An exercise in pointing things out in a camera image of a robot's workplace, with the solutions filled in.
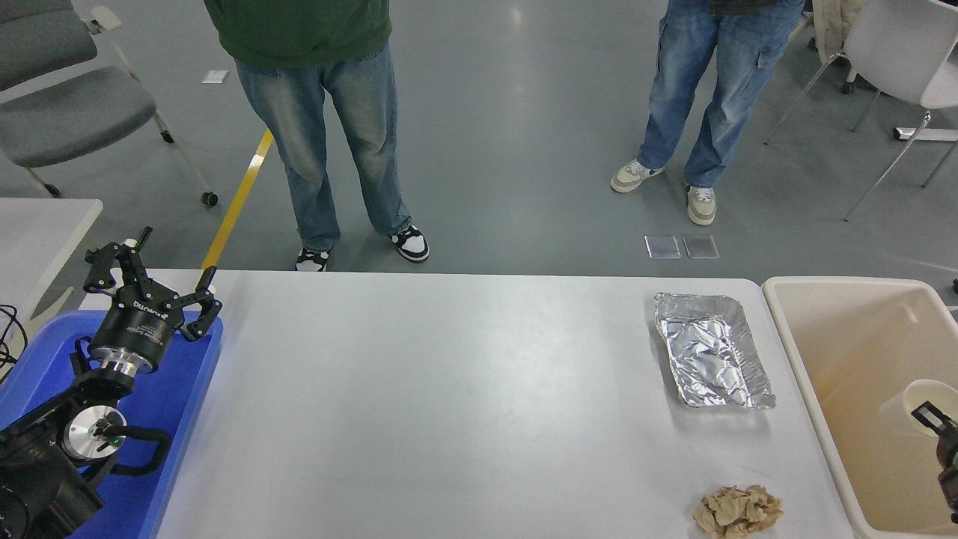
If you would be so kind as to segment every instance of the blue plastic bin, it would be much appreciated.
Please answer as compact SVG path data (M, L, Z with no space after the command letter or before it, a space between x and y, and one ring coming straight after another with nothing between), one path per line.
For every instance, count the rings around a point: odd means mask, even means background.
M27 411L70 386L70 354L80 337L93 337L105 311L73 311L47 322L0 386L0 425L7 427ZM197 313L186 313L187 321ZM173 482L219 358L223 325L217 318L206 337L186 342L177 333L159 370L136 377L133 393L120 401L126 422L163 429L173 437L163 466L146 476L107 477L97 492L106 506L71 537L79 539L152 539L170 499ZM120 463L149 461L154 444L128 439Z

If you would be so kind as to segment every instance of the foil container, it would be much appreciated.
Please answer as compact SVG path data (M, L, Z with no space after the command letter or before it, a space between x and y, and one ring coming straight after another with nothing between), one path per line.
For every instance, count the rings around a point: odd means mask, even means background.
M692 408L775 407L741 304L724 295L658 293L655 326L678 394Z

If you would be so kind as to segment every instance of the black and white sneaker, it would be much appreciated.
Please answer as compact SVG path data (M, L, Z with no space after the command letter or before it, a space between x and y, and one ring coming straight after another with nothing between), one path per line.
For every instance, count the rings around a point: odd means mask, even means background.
M329 260L330 252L327 250L312 251L302 248L299 256L296 257L296 270L326 271L326 264Z
M422 262L429 258L429 244L425 242L425 237L414 224L390 236L390 239L393 240L393 245L396 246L399 254L410 262Z

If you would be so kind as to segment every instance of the light blue jeans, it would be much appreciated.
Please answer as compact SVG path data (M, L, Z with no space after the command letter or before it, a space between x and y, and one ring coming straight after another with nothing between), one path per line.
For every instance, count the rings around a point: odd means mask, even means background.
M672 158L698 81L715 52L718 82L685 165L688 185L714 187L735 154L804 4L781 0L750 15L711 15L709 0L670 0L659 23L658 63L639 163L661 169Z
M339 224L326 171L326 92L339 114L373 228L394 234L410 222L396 166L396 85L389 44L359 59L273 69L237 60L246 98L276 138L303 247L328 250Z

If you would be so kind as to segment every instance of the white cup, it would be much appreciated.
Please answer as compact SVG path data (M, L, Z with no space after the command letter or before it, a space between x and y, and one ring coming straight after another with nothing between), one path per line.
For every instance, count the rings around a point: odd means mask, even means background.
M878 407L878 421L887 431L906 436L937 436L911 415L929 401L948 417L958 421L958 390L936 380L916 380Z

